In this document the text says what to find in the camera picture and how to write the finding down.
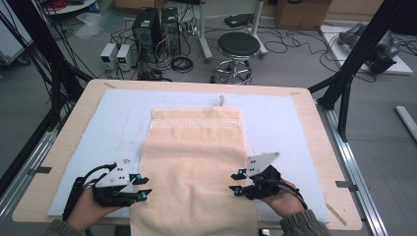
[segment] towel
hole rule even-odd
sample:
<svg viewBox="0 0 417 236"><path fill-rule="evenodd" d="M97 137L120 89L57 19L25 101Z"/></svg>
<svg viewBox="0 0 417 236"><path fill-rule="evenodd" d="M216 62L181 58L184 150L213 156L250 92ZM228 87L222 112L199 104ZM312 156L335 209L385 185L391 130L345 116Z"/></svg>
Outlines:
<svg viewBox="0 0 417 236"><path fill-rule="evenodd" d="M214 107L152 112L140 172L149 198L131 206L136 235L258 235L255 204L228 188L246 168L240 111Z"/></svg>

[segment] aluminum frame rail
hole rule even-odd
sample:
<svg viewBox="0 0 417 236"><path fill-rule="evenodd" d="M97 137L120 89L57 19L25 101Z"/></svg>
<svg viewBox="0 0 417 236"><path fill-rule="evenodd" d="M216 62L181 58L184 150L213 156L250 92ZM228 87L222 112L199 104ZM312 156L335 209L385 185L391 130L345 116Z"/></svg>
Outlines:
<svg viewBox="0 0 417 236"><path fill-rule="evenodd" d="M375 236L388 236L386 227L384 226L383 220L377 210L377 207L371 197L371 193L368 190L368 187L365 183L365 180L362 176L362 173L359 169L358 163L356 162L355 156L350 148L348 142L345 142L342 136L337 131L337 115L335 114L334 110L326 110L321 106L319 108L324 110L328 118L328 122L333 134L333 137L337 143L338 150L342 157L342 161L347 171L350 181L352 185L357 188L357 191L354 193L356 194L362 210L365 213L367 222L369 227Z"/></svg>

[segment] black metal pole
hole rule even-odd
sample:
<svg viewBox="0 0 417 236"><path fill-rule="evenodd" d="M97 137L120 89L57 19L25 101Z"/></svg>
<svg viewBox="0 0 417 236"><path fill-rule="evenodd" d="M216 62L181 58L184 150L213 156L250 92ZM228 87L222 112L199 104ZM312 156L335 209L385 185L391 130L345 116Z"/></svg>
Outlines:
<svg viewBox="0 0 417 236"><path fill-rule="evenodd" d="M328 86L325 95L318 99L318 104L326 109L333 109L334 104L342 96L337 131L345 142L347 142L345 131L353 78L389 30L395 18L404 9L406 3L407 0L385 0L340 70L333 77L309 88L310 92L316 92Z"/></svg>

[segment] small white object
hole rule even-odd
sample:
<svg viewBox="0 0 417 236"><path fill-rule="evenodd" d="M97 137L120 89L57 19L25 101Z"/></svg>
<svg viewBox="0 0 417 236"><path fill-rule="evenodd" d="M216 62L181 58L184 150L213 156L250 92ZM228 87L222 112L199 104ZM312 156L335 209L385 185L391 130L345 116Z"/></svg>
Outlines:
<svg viewBox="0 0 417 236"><path fill-rule="evenodd" d="M223 106L224 104L224 94L219 93L218 94L218 106Z"/></svg>
<svg viewBox="0 0 417 236"><path fill-rule="evenodd" d="M117 61L119 62L120 70L131 70L133 64L133 56L131 46L129 44L122 44L119 53L117 53Z"/></svg>
<svg viewBox="0 0 417 236"><path fill-rule="evenodd" d="M246 175L251 177L260 174L276 161L278 156L278 152L249 156L247 160Z"/></svg>
<svg viewBox="0 0 417 236"><path fill-rule="evenodd" d="M129 180L128 163L122 161L117 164L116 168L100 179L95 186L99 188L122 186L129 183Z"/></svg>
<svg viewBox="0 0 417 236"><path fill-rule="evenodd" d="M101 52L101 60L103 61L105 70L113 71L117 66L117 46L115 43L107 43Z"/></svg>
<svg viewBox="0 0 417 236"><path fill-rule="evenodd" d="M407 109L403 106L395 106L396 112L398 112L399 117L401 117L405 126L410 131L411 135L414 137L414 140L417 142L417 125L414 122L413 118L408 113Z"/></svg>

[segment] gray floor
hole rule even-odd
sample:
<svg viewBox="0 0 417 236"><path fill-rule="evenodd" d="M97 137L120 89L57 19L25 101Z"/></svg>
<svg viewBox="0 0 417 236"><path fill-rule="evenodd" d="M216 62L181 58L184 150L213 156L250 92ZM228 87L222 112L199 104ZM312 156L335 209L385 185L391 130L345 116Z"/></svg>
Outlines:
<svg viewBox="0 0 417 236"><path fill-rule="evenodd" d="M111 7L101 14L104 19L109 19L113 16ZM64 19L67 25L76 22L74 18ZM113 22L113 29L119 26L116 22ZM273 22L264 18L261 25L272 27ZM208 20L208 26L227 29L222 18ZM208 44L213 53L210 63L204 62L197 38L192 37L189 41L192 48L190 58L195 63L193 71L187 75L168 71L164 77L175 82L208 83L213 68L224 59L215 49L216 40L222 33L207 33ZM314 31L304 33L321 37ZM271 29L260 29L259 36L263 42L277 41L278 38L274 34L276 32ZM294 34L302 43L308 42L313 51L325 49L323 43L316 39L296 32ZM75 36L69 38L72 47L89 69L101 78L105 76L99 54L109 40L110 33L107 31L89 40L81 40ZM275 51L284 49L282 45L273 42L268 43L268 48ZM288 48L285 53L270 52L263 59L253 59L251 66L254 70L254 80L250 85L308 88L334 74L320 63L322 54L311 54L308 46L304 45ZM417 71L415 56L401 53L400 57L413 71ZM323 61L331 69L337 69L334 62L326 59ZM50 103L41 77L33 66L13 65L0 72L0 75L3 77L0 79L0 174L3 174L48 111ZM360 76L366 80L373 79L369 75ZM404 105L417 120L416 91L416 73L410 76L378 75L374 83L355 79L352 85L347 122L348 142L390 235L417 234L417 145L394 110L396 105ZM319 98L322 94L323 91L319 91L313 94L313 97ZM10 217L0 225L2 235L36 235L40 234L44 227L45 224L13 222ZM93 233L94 230L95 235L113 234L113 227L110 226L95 227ZM279 231L273 232L273 235L280 234ZM334 231L332 234L370 235L366 223L359 232Z"/></svg>

